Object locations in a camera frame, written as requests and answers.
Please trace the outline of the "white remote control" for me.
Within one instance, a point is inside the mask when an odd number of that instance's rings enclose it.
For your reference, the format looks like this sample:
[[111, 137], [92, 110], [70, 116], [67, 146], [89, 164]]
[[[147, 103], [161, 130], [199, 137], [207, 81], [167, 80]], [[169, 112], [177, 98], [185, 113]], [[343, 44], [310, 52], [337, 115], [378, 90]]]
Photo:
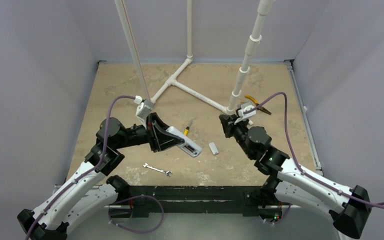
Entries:
[[202, 148], [174, 126], [170, 126], [165, 131], [167, 133], [180, 137], [183, 140], [183, 143], [179, 144], [177, 147], [186, 154], [188, 154], [190, 157], [195, 158], [201, 154]]

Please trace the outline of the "white battery cover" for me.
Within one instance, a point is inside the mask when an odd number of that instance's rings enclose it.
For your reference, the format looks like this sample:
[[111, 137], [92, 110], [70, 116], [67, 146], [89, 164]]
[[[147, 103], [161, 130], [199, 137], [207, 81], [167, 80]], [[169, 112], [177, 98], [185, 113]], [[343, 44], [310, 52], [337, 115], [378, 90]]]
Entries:
[[219, 150], [218, 150], [218, 148], [217, 148], [217, 146], [216, 146], [216, 144], [214, 142], [210, 142], [208, 144], [208, 146], [209, 146], [209, 149], [210, 149], [210, 151], [211, 151], [211, 153], [213, 155], [218, 155], [219, 154]]

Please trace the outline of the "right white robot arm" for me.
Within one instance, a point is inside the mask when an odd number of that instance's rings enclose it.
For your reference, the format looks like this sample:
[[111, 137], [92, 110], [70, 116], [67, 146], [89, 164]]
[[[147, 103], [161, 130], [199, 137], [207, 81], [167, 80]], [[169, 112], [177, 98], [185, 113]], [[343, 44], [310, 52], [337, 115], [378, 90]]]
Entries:
[[329, 207], [333, 226], [339, 232], [353, 239], [361, 237], [371, 213], [365, 188], [341, 185], [300, 166], [272, 146], [272, 139], [262, 126], [248, 128], [248, 122], [239, 121], [234, 114], [221, 114], [219, 119], [225, 137], [233, 137], [261, 173], [293, 184], [321, 200]]

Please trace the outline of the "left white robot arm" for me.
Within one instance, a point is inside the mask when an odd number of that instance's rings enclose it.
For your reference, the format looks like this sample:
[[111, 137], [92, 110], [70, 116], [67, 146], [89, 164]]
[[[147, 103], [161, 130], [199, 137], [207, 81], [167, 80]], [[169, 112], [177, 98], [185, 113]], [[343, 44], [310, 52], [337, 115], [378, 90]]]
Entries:
[[108, 116], [96, 133], [96, 143], [74, 174], [45, 202], [33, 210], [24, 209], [17, 220], [27, 240], [65, 240], [86, 218], [100, 208], [126, 203], [130, 185], [110, 173], [125, 156], [120, 149], [149, 145], [162, 152], [178, 147], [192, 157], [201, 153], [199, 146], [183, 132], [165, 124], [152, 112], [139, 125], [125, 127]]

